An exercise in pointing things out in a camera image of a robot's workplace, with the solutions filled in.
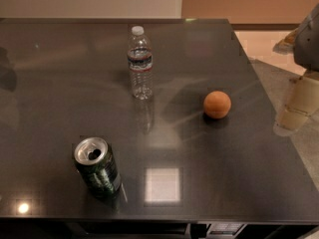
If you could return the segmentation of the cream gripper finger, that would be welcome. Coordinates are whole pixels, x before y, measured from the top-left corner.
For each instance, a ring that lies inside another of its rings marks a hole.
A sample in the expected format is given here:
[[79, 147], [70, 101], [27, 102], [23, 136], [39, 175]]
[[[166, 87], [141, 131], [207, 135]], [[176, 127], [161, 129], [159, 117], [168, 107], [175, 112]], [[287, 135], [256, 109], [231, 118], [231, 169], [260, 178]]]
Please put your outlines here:
[[275, 118], [274, 132], [289, 136], [319, 110], [319, 73], [305, 73], [294, 79], [287, 98]]

